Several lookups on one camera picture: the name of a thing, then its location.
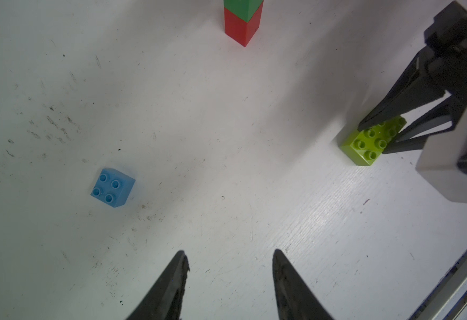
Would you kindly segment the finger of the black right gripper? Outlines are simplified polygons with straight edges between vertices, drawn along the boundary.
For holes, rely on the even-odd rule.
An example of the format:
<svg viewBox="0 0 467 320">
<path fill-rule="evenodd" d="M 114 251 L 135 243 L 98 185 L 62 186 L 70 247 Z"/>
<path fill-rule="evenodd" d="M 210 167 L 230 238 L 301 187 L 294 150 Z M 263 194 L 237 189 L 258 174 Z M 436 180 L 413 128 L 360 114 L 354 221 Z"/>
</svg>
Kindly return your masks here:
<svg viewBox="0 0 467 320">
<path fill-rule="evenodd" d="M 453 110 L 454 98 L 450 96 L 397 134 L 383 151 L 383 154 L 422 150 L 430 136 L 450 132 L 454 129 Z M 420 133 L 446 123 L 450 123 L 450 127 L 419 136 Z"/>
<path fill-rule="evenodd" d="M 445 89 L 428 71 L 428 65 L 435 59 L 431 48 L 421 49 L 383 100 L 361 120 L 358 130 L 364 131 L 443 97 Z"/>
</svg>

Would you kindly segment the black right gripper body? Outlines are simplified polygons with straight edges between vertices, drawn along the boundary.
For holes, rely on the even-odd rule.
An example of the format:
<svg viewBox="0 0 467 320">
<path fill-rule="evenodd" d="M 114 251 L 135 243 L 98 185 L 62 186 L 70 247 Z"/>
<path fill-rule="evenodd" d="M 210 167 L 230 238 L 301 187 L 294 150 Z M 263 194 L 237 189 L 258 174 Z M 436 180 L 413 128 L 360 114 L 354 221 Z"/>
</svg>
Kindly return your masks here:
<svg viewBox="0 0 467 320">
<path fill-rule="evenodd" d="M 434 54 L 426 69 L 450 94 L 444 103 L 450 112 L 451 128 L 455 128 L 467 107 L 467 10 L 457 1 L 449 3 L 434 17 L 424 40 Z"/>
</svg>

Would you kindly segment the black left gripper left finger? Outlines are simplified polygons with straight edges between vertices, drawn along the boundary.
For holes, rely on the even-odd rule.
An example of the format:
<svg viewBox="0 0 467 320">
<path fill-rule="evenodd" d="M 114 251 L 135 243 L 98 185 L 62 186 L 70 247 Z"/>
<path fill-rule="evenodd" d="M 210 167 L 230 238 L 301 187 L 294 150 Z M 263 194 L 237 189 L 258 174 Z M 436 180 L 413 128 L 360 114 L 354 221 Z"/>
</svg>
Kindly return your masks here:
<svg viewBox="0 0 467 320">
<path fill-rule="evenodd" d="M 181 319 L 189 261 L 178 251 L 127 319 Z"/>
</svg>

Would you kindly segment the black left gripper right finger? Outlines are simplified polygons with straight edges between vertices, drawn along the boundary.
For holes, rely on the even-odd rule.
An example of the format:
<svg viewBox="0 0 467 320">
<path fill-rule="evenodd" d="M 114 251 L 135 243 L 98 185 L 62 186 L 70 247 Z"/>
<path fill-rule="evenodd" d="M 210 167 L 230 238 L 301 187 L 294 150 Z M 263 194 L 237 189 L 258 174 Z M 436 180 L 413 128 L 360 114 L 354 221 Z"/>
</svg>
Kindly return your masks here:
<svg viewBox="0 0 467 320">
<path fill-rule="evenodd" d="M 272 272 L 279 319 L 333 319 L 280 249 L 274 252 Z"/>
</svg>

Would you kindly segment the lime green long lego brick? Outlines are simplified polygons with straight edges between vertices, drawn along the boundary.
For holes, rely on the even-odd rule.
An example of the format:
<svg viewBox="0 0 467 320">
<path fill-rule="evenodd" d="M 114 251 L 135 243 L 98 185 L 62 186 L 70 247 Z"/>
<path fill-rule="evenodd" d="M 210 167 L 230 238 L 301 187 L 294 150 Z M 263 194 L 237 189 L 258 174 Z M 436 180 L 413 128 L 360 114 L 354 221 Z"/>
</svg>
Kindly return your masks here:
<svg viewBox="0 0 467 320">
<path fill-rule="evenodd" d="M 340 150 L 357 166 L 371 166 L 400 133 L 406 120 L 397 116 L 364 131 L 353 131 Z"/>
</svg>

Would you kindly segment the red square lego brick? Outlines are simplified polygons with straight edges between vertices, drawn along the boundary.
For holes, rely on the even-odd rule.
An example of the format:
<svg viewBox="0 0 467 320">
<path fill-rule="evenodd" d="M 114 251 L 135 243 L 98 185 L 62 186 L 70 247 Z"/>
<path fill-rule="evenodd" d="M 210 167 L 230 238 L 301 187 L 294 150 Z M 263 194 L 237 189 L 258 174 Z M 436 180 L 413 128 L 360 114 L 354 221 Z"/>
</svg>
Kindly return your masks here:
<svg viewBox="0 0 467 320">
<path fill-rule="evenodd" d="M 224 7 L 225 34 L 246 47 L 260 27 L 264 1 L 249 22 L 245 22 Z"/>
</svg>

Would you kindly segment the green square lego brick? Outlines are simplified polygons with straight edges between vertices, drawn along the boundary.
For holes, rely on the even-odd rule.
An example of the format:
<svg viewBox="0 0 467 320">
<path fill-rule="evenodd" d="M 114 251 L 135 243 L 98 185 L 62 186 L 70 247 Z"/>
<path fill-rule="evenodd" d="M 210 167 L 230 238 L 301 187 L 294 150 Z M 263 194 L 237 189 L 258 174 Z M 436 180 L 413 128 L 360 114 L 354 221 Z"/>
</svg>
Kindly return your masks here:
<svg viewBox="0 0 467 320">
<path fill-rule="evenodd" d="M 263 0 L 224 0 L 224 7 L 245 22 L 249 22 Z"/>
</svg>

